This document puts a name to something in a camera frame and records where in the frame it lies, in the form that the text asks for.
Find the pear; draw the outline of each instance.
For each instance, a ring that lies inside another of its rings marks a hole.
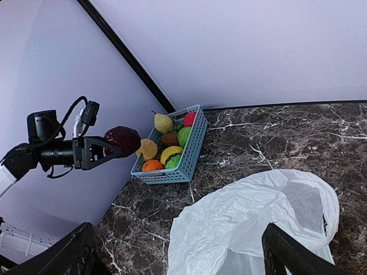
[[[161,113],[155,113],[154,127],[162,134],[168,133],[173,128],[172,119],[169,116],[163,115]]]

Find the marble countertop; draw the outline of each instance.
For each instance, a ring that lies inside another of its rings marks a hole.
[[[270,169],[318,175],[336,191],[335,263],[367,274],[367,104],[293,105],[205,113],[208,131],[191,183],[128,181],[96,229],[113,274],[165,274],[173,218],[226,184]]]

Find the white wall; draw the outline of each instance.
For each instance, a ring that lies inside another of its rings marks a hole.
[[[92,0],[175,107],[367,99],[367,2]]]
[[[28,140],[28,114],[56,109],[61,121],[80,95],[100,103],[89,135],[117,125],[146,137],[151,110],[164,112],[145,85],[75,0],[0,2],[0,154]],[[71,138],[73,113],[65,129]],[[97,224],[135,160],[112,160],[56,180],[39,167],[0,199],[0,216],[15,227],[61,238],[84,221]],[[22,262],[10,250],[0,254]]]

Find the yellow fruit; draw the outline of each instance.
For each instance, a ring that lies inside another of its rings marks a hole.
[[[173,128],[173,122],[169,116],[157,113],[154,116],[154,126],[158,132],[168,133]]]
[[[136,155],[140,157],[143,154],[144,160],[153,159],[158,152],[158,146],[150,139],[142,139],[140,143],[141,145]]]
[[[167,149],[165,149],[163,152],[162,152],[162,155],[161,155],[161,163],[163,165],[166,165],[166,161],[168,160],[168,158],[170,156],[172,156],[173,154],[182,154],[182,151],[184,149],[180,146],[171,146],[171,147],[168,147]]]

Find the black pole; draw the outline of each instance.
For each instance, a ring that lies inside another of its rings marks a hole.
[[[93,21],[97,24],[100,30],[107,36],[111,43],[116,47],[119,53],[123,56],[126,62],[132,67],[134,72],[139,76],[139,78],[148,87],[153,96],[158,100],[158,102],[163,106],[163,108],[168,112],[175,112],[175,108],[172,106],[171,102],[162,93],[161,89],[156,85],[149,74],[144,70],[143,66],[138,60],[132,55],[126,45],[121,41],[114,30],[109,26],[109,24],[103,19],[99,12],[94,8],[89,0],[77,0],[78,3],[83,7],[83,9],[89,14]]]

